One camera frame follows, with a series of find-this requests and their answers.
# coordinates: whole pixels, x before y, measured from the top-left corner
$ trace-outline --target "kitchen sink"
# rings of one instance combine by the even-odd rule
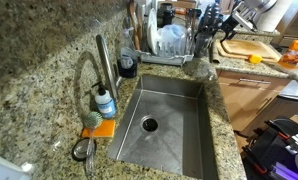
[[[202,83],[141,76],[108,156],[199,179],[212,169],[217,179],[204,96]]]

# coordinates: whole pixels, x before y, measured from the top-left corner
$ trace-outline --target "paper towel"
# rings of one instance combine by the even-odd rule
[[[261,31],[273,32],[283,15],[289,8],[292,0],[277,0],[276,4],[268,12],[261,14],[257,22],[257,28]]]

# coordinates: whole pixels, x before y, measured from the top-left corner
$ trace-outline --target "wooden cutting board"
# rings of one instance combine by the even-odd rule
[[[229,57],[229,58],[236,58],[236,59],[248,59],[249,55],[238,55],[238,54],[230,54],[227,53],[223,47],[221,46],[220,40],[216,40],[215,41],[215,45],[217,47],[218,53],[223,56],[223,57]],[[262,61],[264,62],[268,62],[268,63],[277,63],[281,57],[280,54],[278,54],[278,52],[273,51],[274,53],[274,58],[262,58]]]
[[[248,40],[226,40],[222,42],[223,49],[229,54],[238,54],[248,56],[257,54],[263,58],[275,58],[275,53],[266,44],[260,41]]]

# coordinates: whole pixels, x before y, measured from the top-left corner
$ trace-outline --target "dish brush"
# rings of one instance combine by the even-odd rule
[[[98,112],[90,112],[85,118],[84,118],[84,126],[89,128],[90,132],[90,139],[88,143],[87,148],[87,159],[86,159],[86,175],[87,177],[93,177],[93,154],[94,154],[94,140],[93,140],[93,133],[95,129],[100,126],[102,123],[102,116]]]

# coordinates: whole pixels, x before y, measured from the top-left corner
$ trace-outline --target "faucet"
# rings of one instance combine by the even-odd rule
[[[109,53],[108,53],[105,40],[100,34],[96,36],[96,42],[97,42],[98,51],[101,59],[102,69],[104,71],[105,78],[106,78],[106,85],[108,87],[111,97],[116,102],[118,102],[118,99],[119,99],[118,89],[121,85],[122,77],[119,76],[118,71],[115,71],[115,74],[114,74],[112,64],[109,60]]]

